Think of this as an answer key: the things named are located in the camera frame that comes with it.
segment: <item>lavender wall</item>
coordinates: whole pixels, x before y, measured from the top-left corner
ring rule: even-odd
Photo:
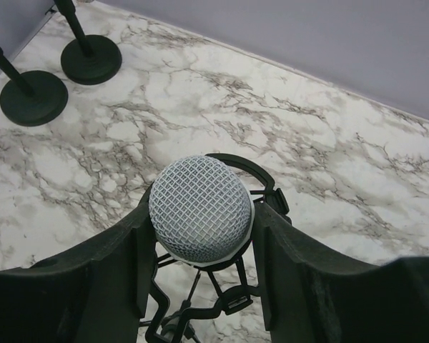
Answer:
[[[429,119],[429,0],[102,0]]]
[[[0,46],[15,55],[45,22],[52,0],[0,0]]]

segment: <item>round black base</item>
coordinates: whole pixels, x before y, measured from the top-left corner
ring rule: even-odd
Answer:
[[[13,81],[0,93],[0,107],[15,124],[38,126],[56,118],[69,98],[64,82],[47,71],[33,70],[21,74],[34,89],[34,96],[26,96]]]
[[[83,55],[78,41],[71,41],[62,52],[62,69],[78,84],[101,84],[118,72],[122,64],[121,51],[107,37],[89,35],[86,38],[94,54],[89,57]]]

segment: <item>mesh grille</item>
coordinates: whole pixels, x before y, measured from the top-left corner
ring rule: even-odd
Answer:
[[[186,262],[217,262],[242,245],[252,218],[248,191],[234,172],[208,156],[165,168],[149,196],[159,242]]]

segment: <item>marble surface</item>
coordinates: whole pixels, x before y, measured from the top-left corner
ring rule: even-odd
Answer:
[[[429,255],[429,124],[127,11],[94,2],[77,13],[86,33],[118,43],[124,62],[105,84],[67,80],[59,57],[72,34],[58,14],[16,58],[22,71],[59,76],[69,103],[36,128],[0,110],[0,269],[92,237],[134,208],[166,165],[214,151],[266,168],[294,225],[333,249],[378,264]],[[250,250],[245,264],[253,283]],[[183,264],[159,272],[171,310],[194,275]],[[217,276],[223,287],[237,281],[233,269]],[[194,304],[214,299],[203,276]],[[204,343],[270,341],[257,299],[194,326]]]

